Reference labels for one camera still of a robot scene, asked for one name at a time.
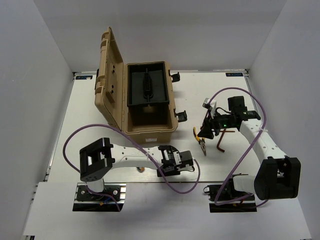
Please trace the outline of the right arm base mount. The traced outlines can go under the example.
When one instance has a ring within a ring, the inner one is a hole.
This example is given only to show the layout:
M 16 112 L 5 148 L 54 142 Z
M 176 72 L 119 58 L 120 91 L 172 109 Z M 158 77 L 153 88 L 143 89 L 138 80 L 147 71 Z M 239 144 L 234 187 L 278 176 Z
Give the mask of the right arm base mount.
M 223 188 L 219 198 L 218 203 L 230 201 L 236 198 L 241 198 L 247 195 L 244 191 L 237 191 L 234 187 L 234 178 L 241 176 L 242 174 L 233 175 L 231 179 L 228 180 L 226 186 Z M 215 197 L 218 194 L 222 184 L 209 184 L 203 188 L 203 194 L 208 196 L 209 201 L 209 212 L 210 213 L 256 213 L 256 200 L 255 196 L 251 195 L 247 198 L 241 200 L 233 201 L 231 203 L 216 205 L 214 203 Z

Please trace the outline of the tan plastic toolbox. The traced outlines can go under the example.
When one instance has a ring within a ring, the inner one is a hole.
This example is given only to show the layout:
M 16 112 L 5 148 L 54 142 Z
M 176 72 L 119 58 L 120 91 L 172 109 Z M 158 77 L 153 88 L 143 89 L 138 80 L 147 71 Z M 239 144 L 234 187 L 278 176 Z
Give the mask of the tan plastic toolbox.
M 128 66 L 165 63 L 168 104 L 128 106 Z M 101 36 L 100 62 L 95 81 L 94 104 L 107 123 L 139 144 L 168 143 L 178 128 L 170 64 L 166 61 L 125 64 L 114 33 L 109 27 Z

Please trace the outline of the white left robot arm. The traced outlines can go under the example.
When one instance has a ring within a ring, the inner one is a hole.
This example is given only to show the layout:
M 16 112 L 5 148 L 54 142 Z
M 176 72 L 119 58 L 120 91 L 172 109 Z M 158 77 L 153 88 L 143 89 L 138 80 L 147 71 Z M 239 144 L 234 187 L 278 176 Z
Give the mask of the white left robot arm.
M 178 176 L 182 171 L 195 170 L 191 152 L 180 152 L 171 145 L 139 150 L 112 144 L 109 138 L 103 137 L 83 147 L 79 155 L 80 180 L 86 184 L 92 183 L 88 193 L 96 200 L 105 196 L 106 187 L 99 181 L 112 169 L 148 168 L 156 170 L 158 177 Z

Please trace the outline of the brown hex key long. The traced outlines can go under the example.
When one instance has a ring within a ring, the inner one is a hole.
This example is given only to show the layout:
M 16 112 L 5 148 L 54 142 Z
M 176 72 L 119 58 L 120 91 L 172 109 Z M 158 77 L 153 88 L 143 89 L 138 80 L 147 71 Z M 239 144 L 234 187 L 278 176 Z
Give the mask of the brown hex key long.
M 225 132 L 226 132 L 225 130 L 222 131 L 221 136 L 220 136 L 220 138 L 219 138 L 219 140 L 218 140 L 218 142 L 217 142 L 217 145 L 216 145 L 216 148 L 217 148 L 220 152 L 222 152 L 222 153 L 225 152 L 225 150 L 224 150 L 223 148 L 221 148 L 221 142 L 222 142 L 222 140 L 223 140 L 223 137 L 224 137 L 224 135 L 225 135 Z

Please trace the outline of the green screwdriver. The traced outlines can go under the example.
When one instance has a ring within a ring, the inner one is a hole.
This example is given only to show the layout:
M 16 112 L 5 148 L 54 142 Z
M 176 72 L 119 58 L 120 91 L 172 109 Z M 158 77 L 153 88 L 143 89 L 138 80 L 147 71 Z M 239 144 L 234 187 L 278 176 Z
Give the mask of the green screwdriver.
M 144 167 L 137 167 L 139 173 L 143 173 L 145 171 Z

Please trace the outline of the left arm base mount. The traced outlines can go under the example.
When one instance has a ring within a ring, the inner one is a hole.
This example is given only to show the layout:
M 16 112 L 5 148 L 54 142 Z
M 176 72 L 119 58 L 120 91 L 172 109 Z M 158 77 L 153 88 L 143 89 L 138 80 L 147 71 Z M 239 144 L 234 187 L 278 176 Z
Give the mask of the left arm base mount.
M 84 183 L 78 183 L 73 201 L 73 212 L 119 212 L 122 210 L 126 198 L 125 183 L 104 184 L 104 194 L 112 196 L 101 196 L 90 193 Z

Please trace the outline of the yellow needle-nose pliers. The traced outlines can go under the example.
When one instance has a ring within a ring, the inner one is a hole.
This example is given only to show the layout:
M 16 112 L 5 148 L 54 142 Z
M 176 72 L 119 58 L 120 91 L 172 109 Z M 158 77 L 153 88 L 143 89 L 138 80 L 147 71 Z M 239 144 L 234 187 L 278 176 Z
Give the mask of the yellow needle-nose pliers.
M 205 138 L 203 137 L 199 137 L 196 133 L 196 127 L 193 127 L 192 129 L 193 132 L 193 136 L 196 139 L 196 141 L 198 142 L 198 144 L 200 145 L 200 148 L 204 154 L 204 156 L 207 155 L 207 150 L 206 150 L 206 142 L 205 142 Z

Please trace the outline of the black toolbox tray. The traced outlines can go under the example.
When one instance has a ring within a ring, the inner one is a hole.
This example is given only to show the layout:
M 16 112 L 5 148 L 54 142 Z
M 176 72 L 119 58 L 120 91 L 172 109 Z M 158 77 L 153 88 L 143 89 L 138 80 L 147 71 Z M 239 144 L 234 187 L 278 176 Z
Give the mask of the black toolbox tray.
M 163 61 L 128 66 L 129 107 L 165 105 L 169 102 L 166 66 Z

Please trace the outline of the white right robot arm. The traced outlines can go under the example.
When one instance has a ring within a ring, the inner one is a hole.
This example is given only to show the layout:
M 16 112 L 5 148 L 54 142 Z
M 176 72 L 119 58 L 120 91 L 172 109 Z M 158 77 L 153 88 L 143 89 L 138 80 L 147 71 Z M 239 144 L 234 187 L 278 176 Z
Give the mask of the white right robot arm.
M 270 137 L 261 117 L 255 110 L 248 110 L 243 96 L 228 98 L 228 112 L 220 114 L 217 102 L 206 98 L 202 104 L 208 110 L 198 136 L 213 139 L 221 130 L 236 128 L 250 144 L 259 160 L 256 175 L 231 172 L 218 190 L 218 201 L 225 190 L 226 195 L 236 200 L 243 193 L 256 195 L 260 200 L 293 199 L 298 196 L 301 162 L 289 157 Z

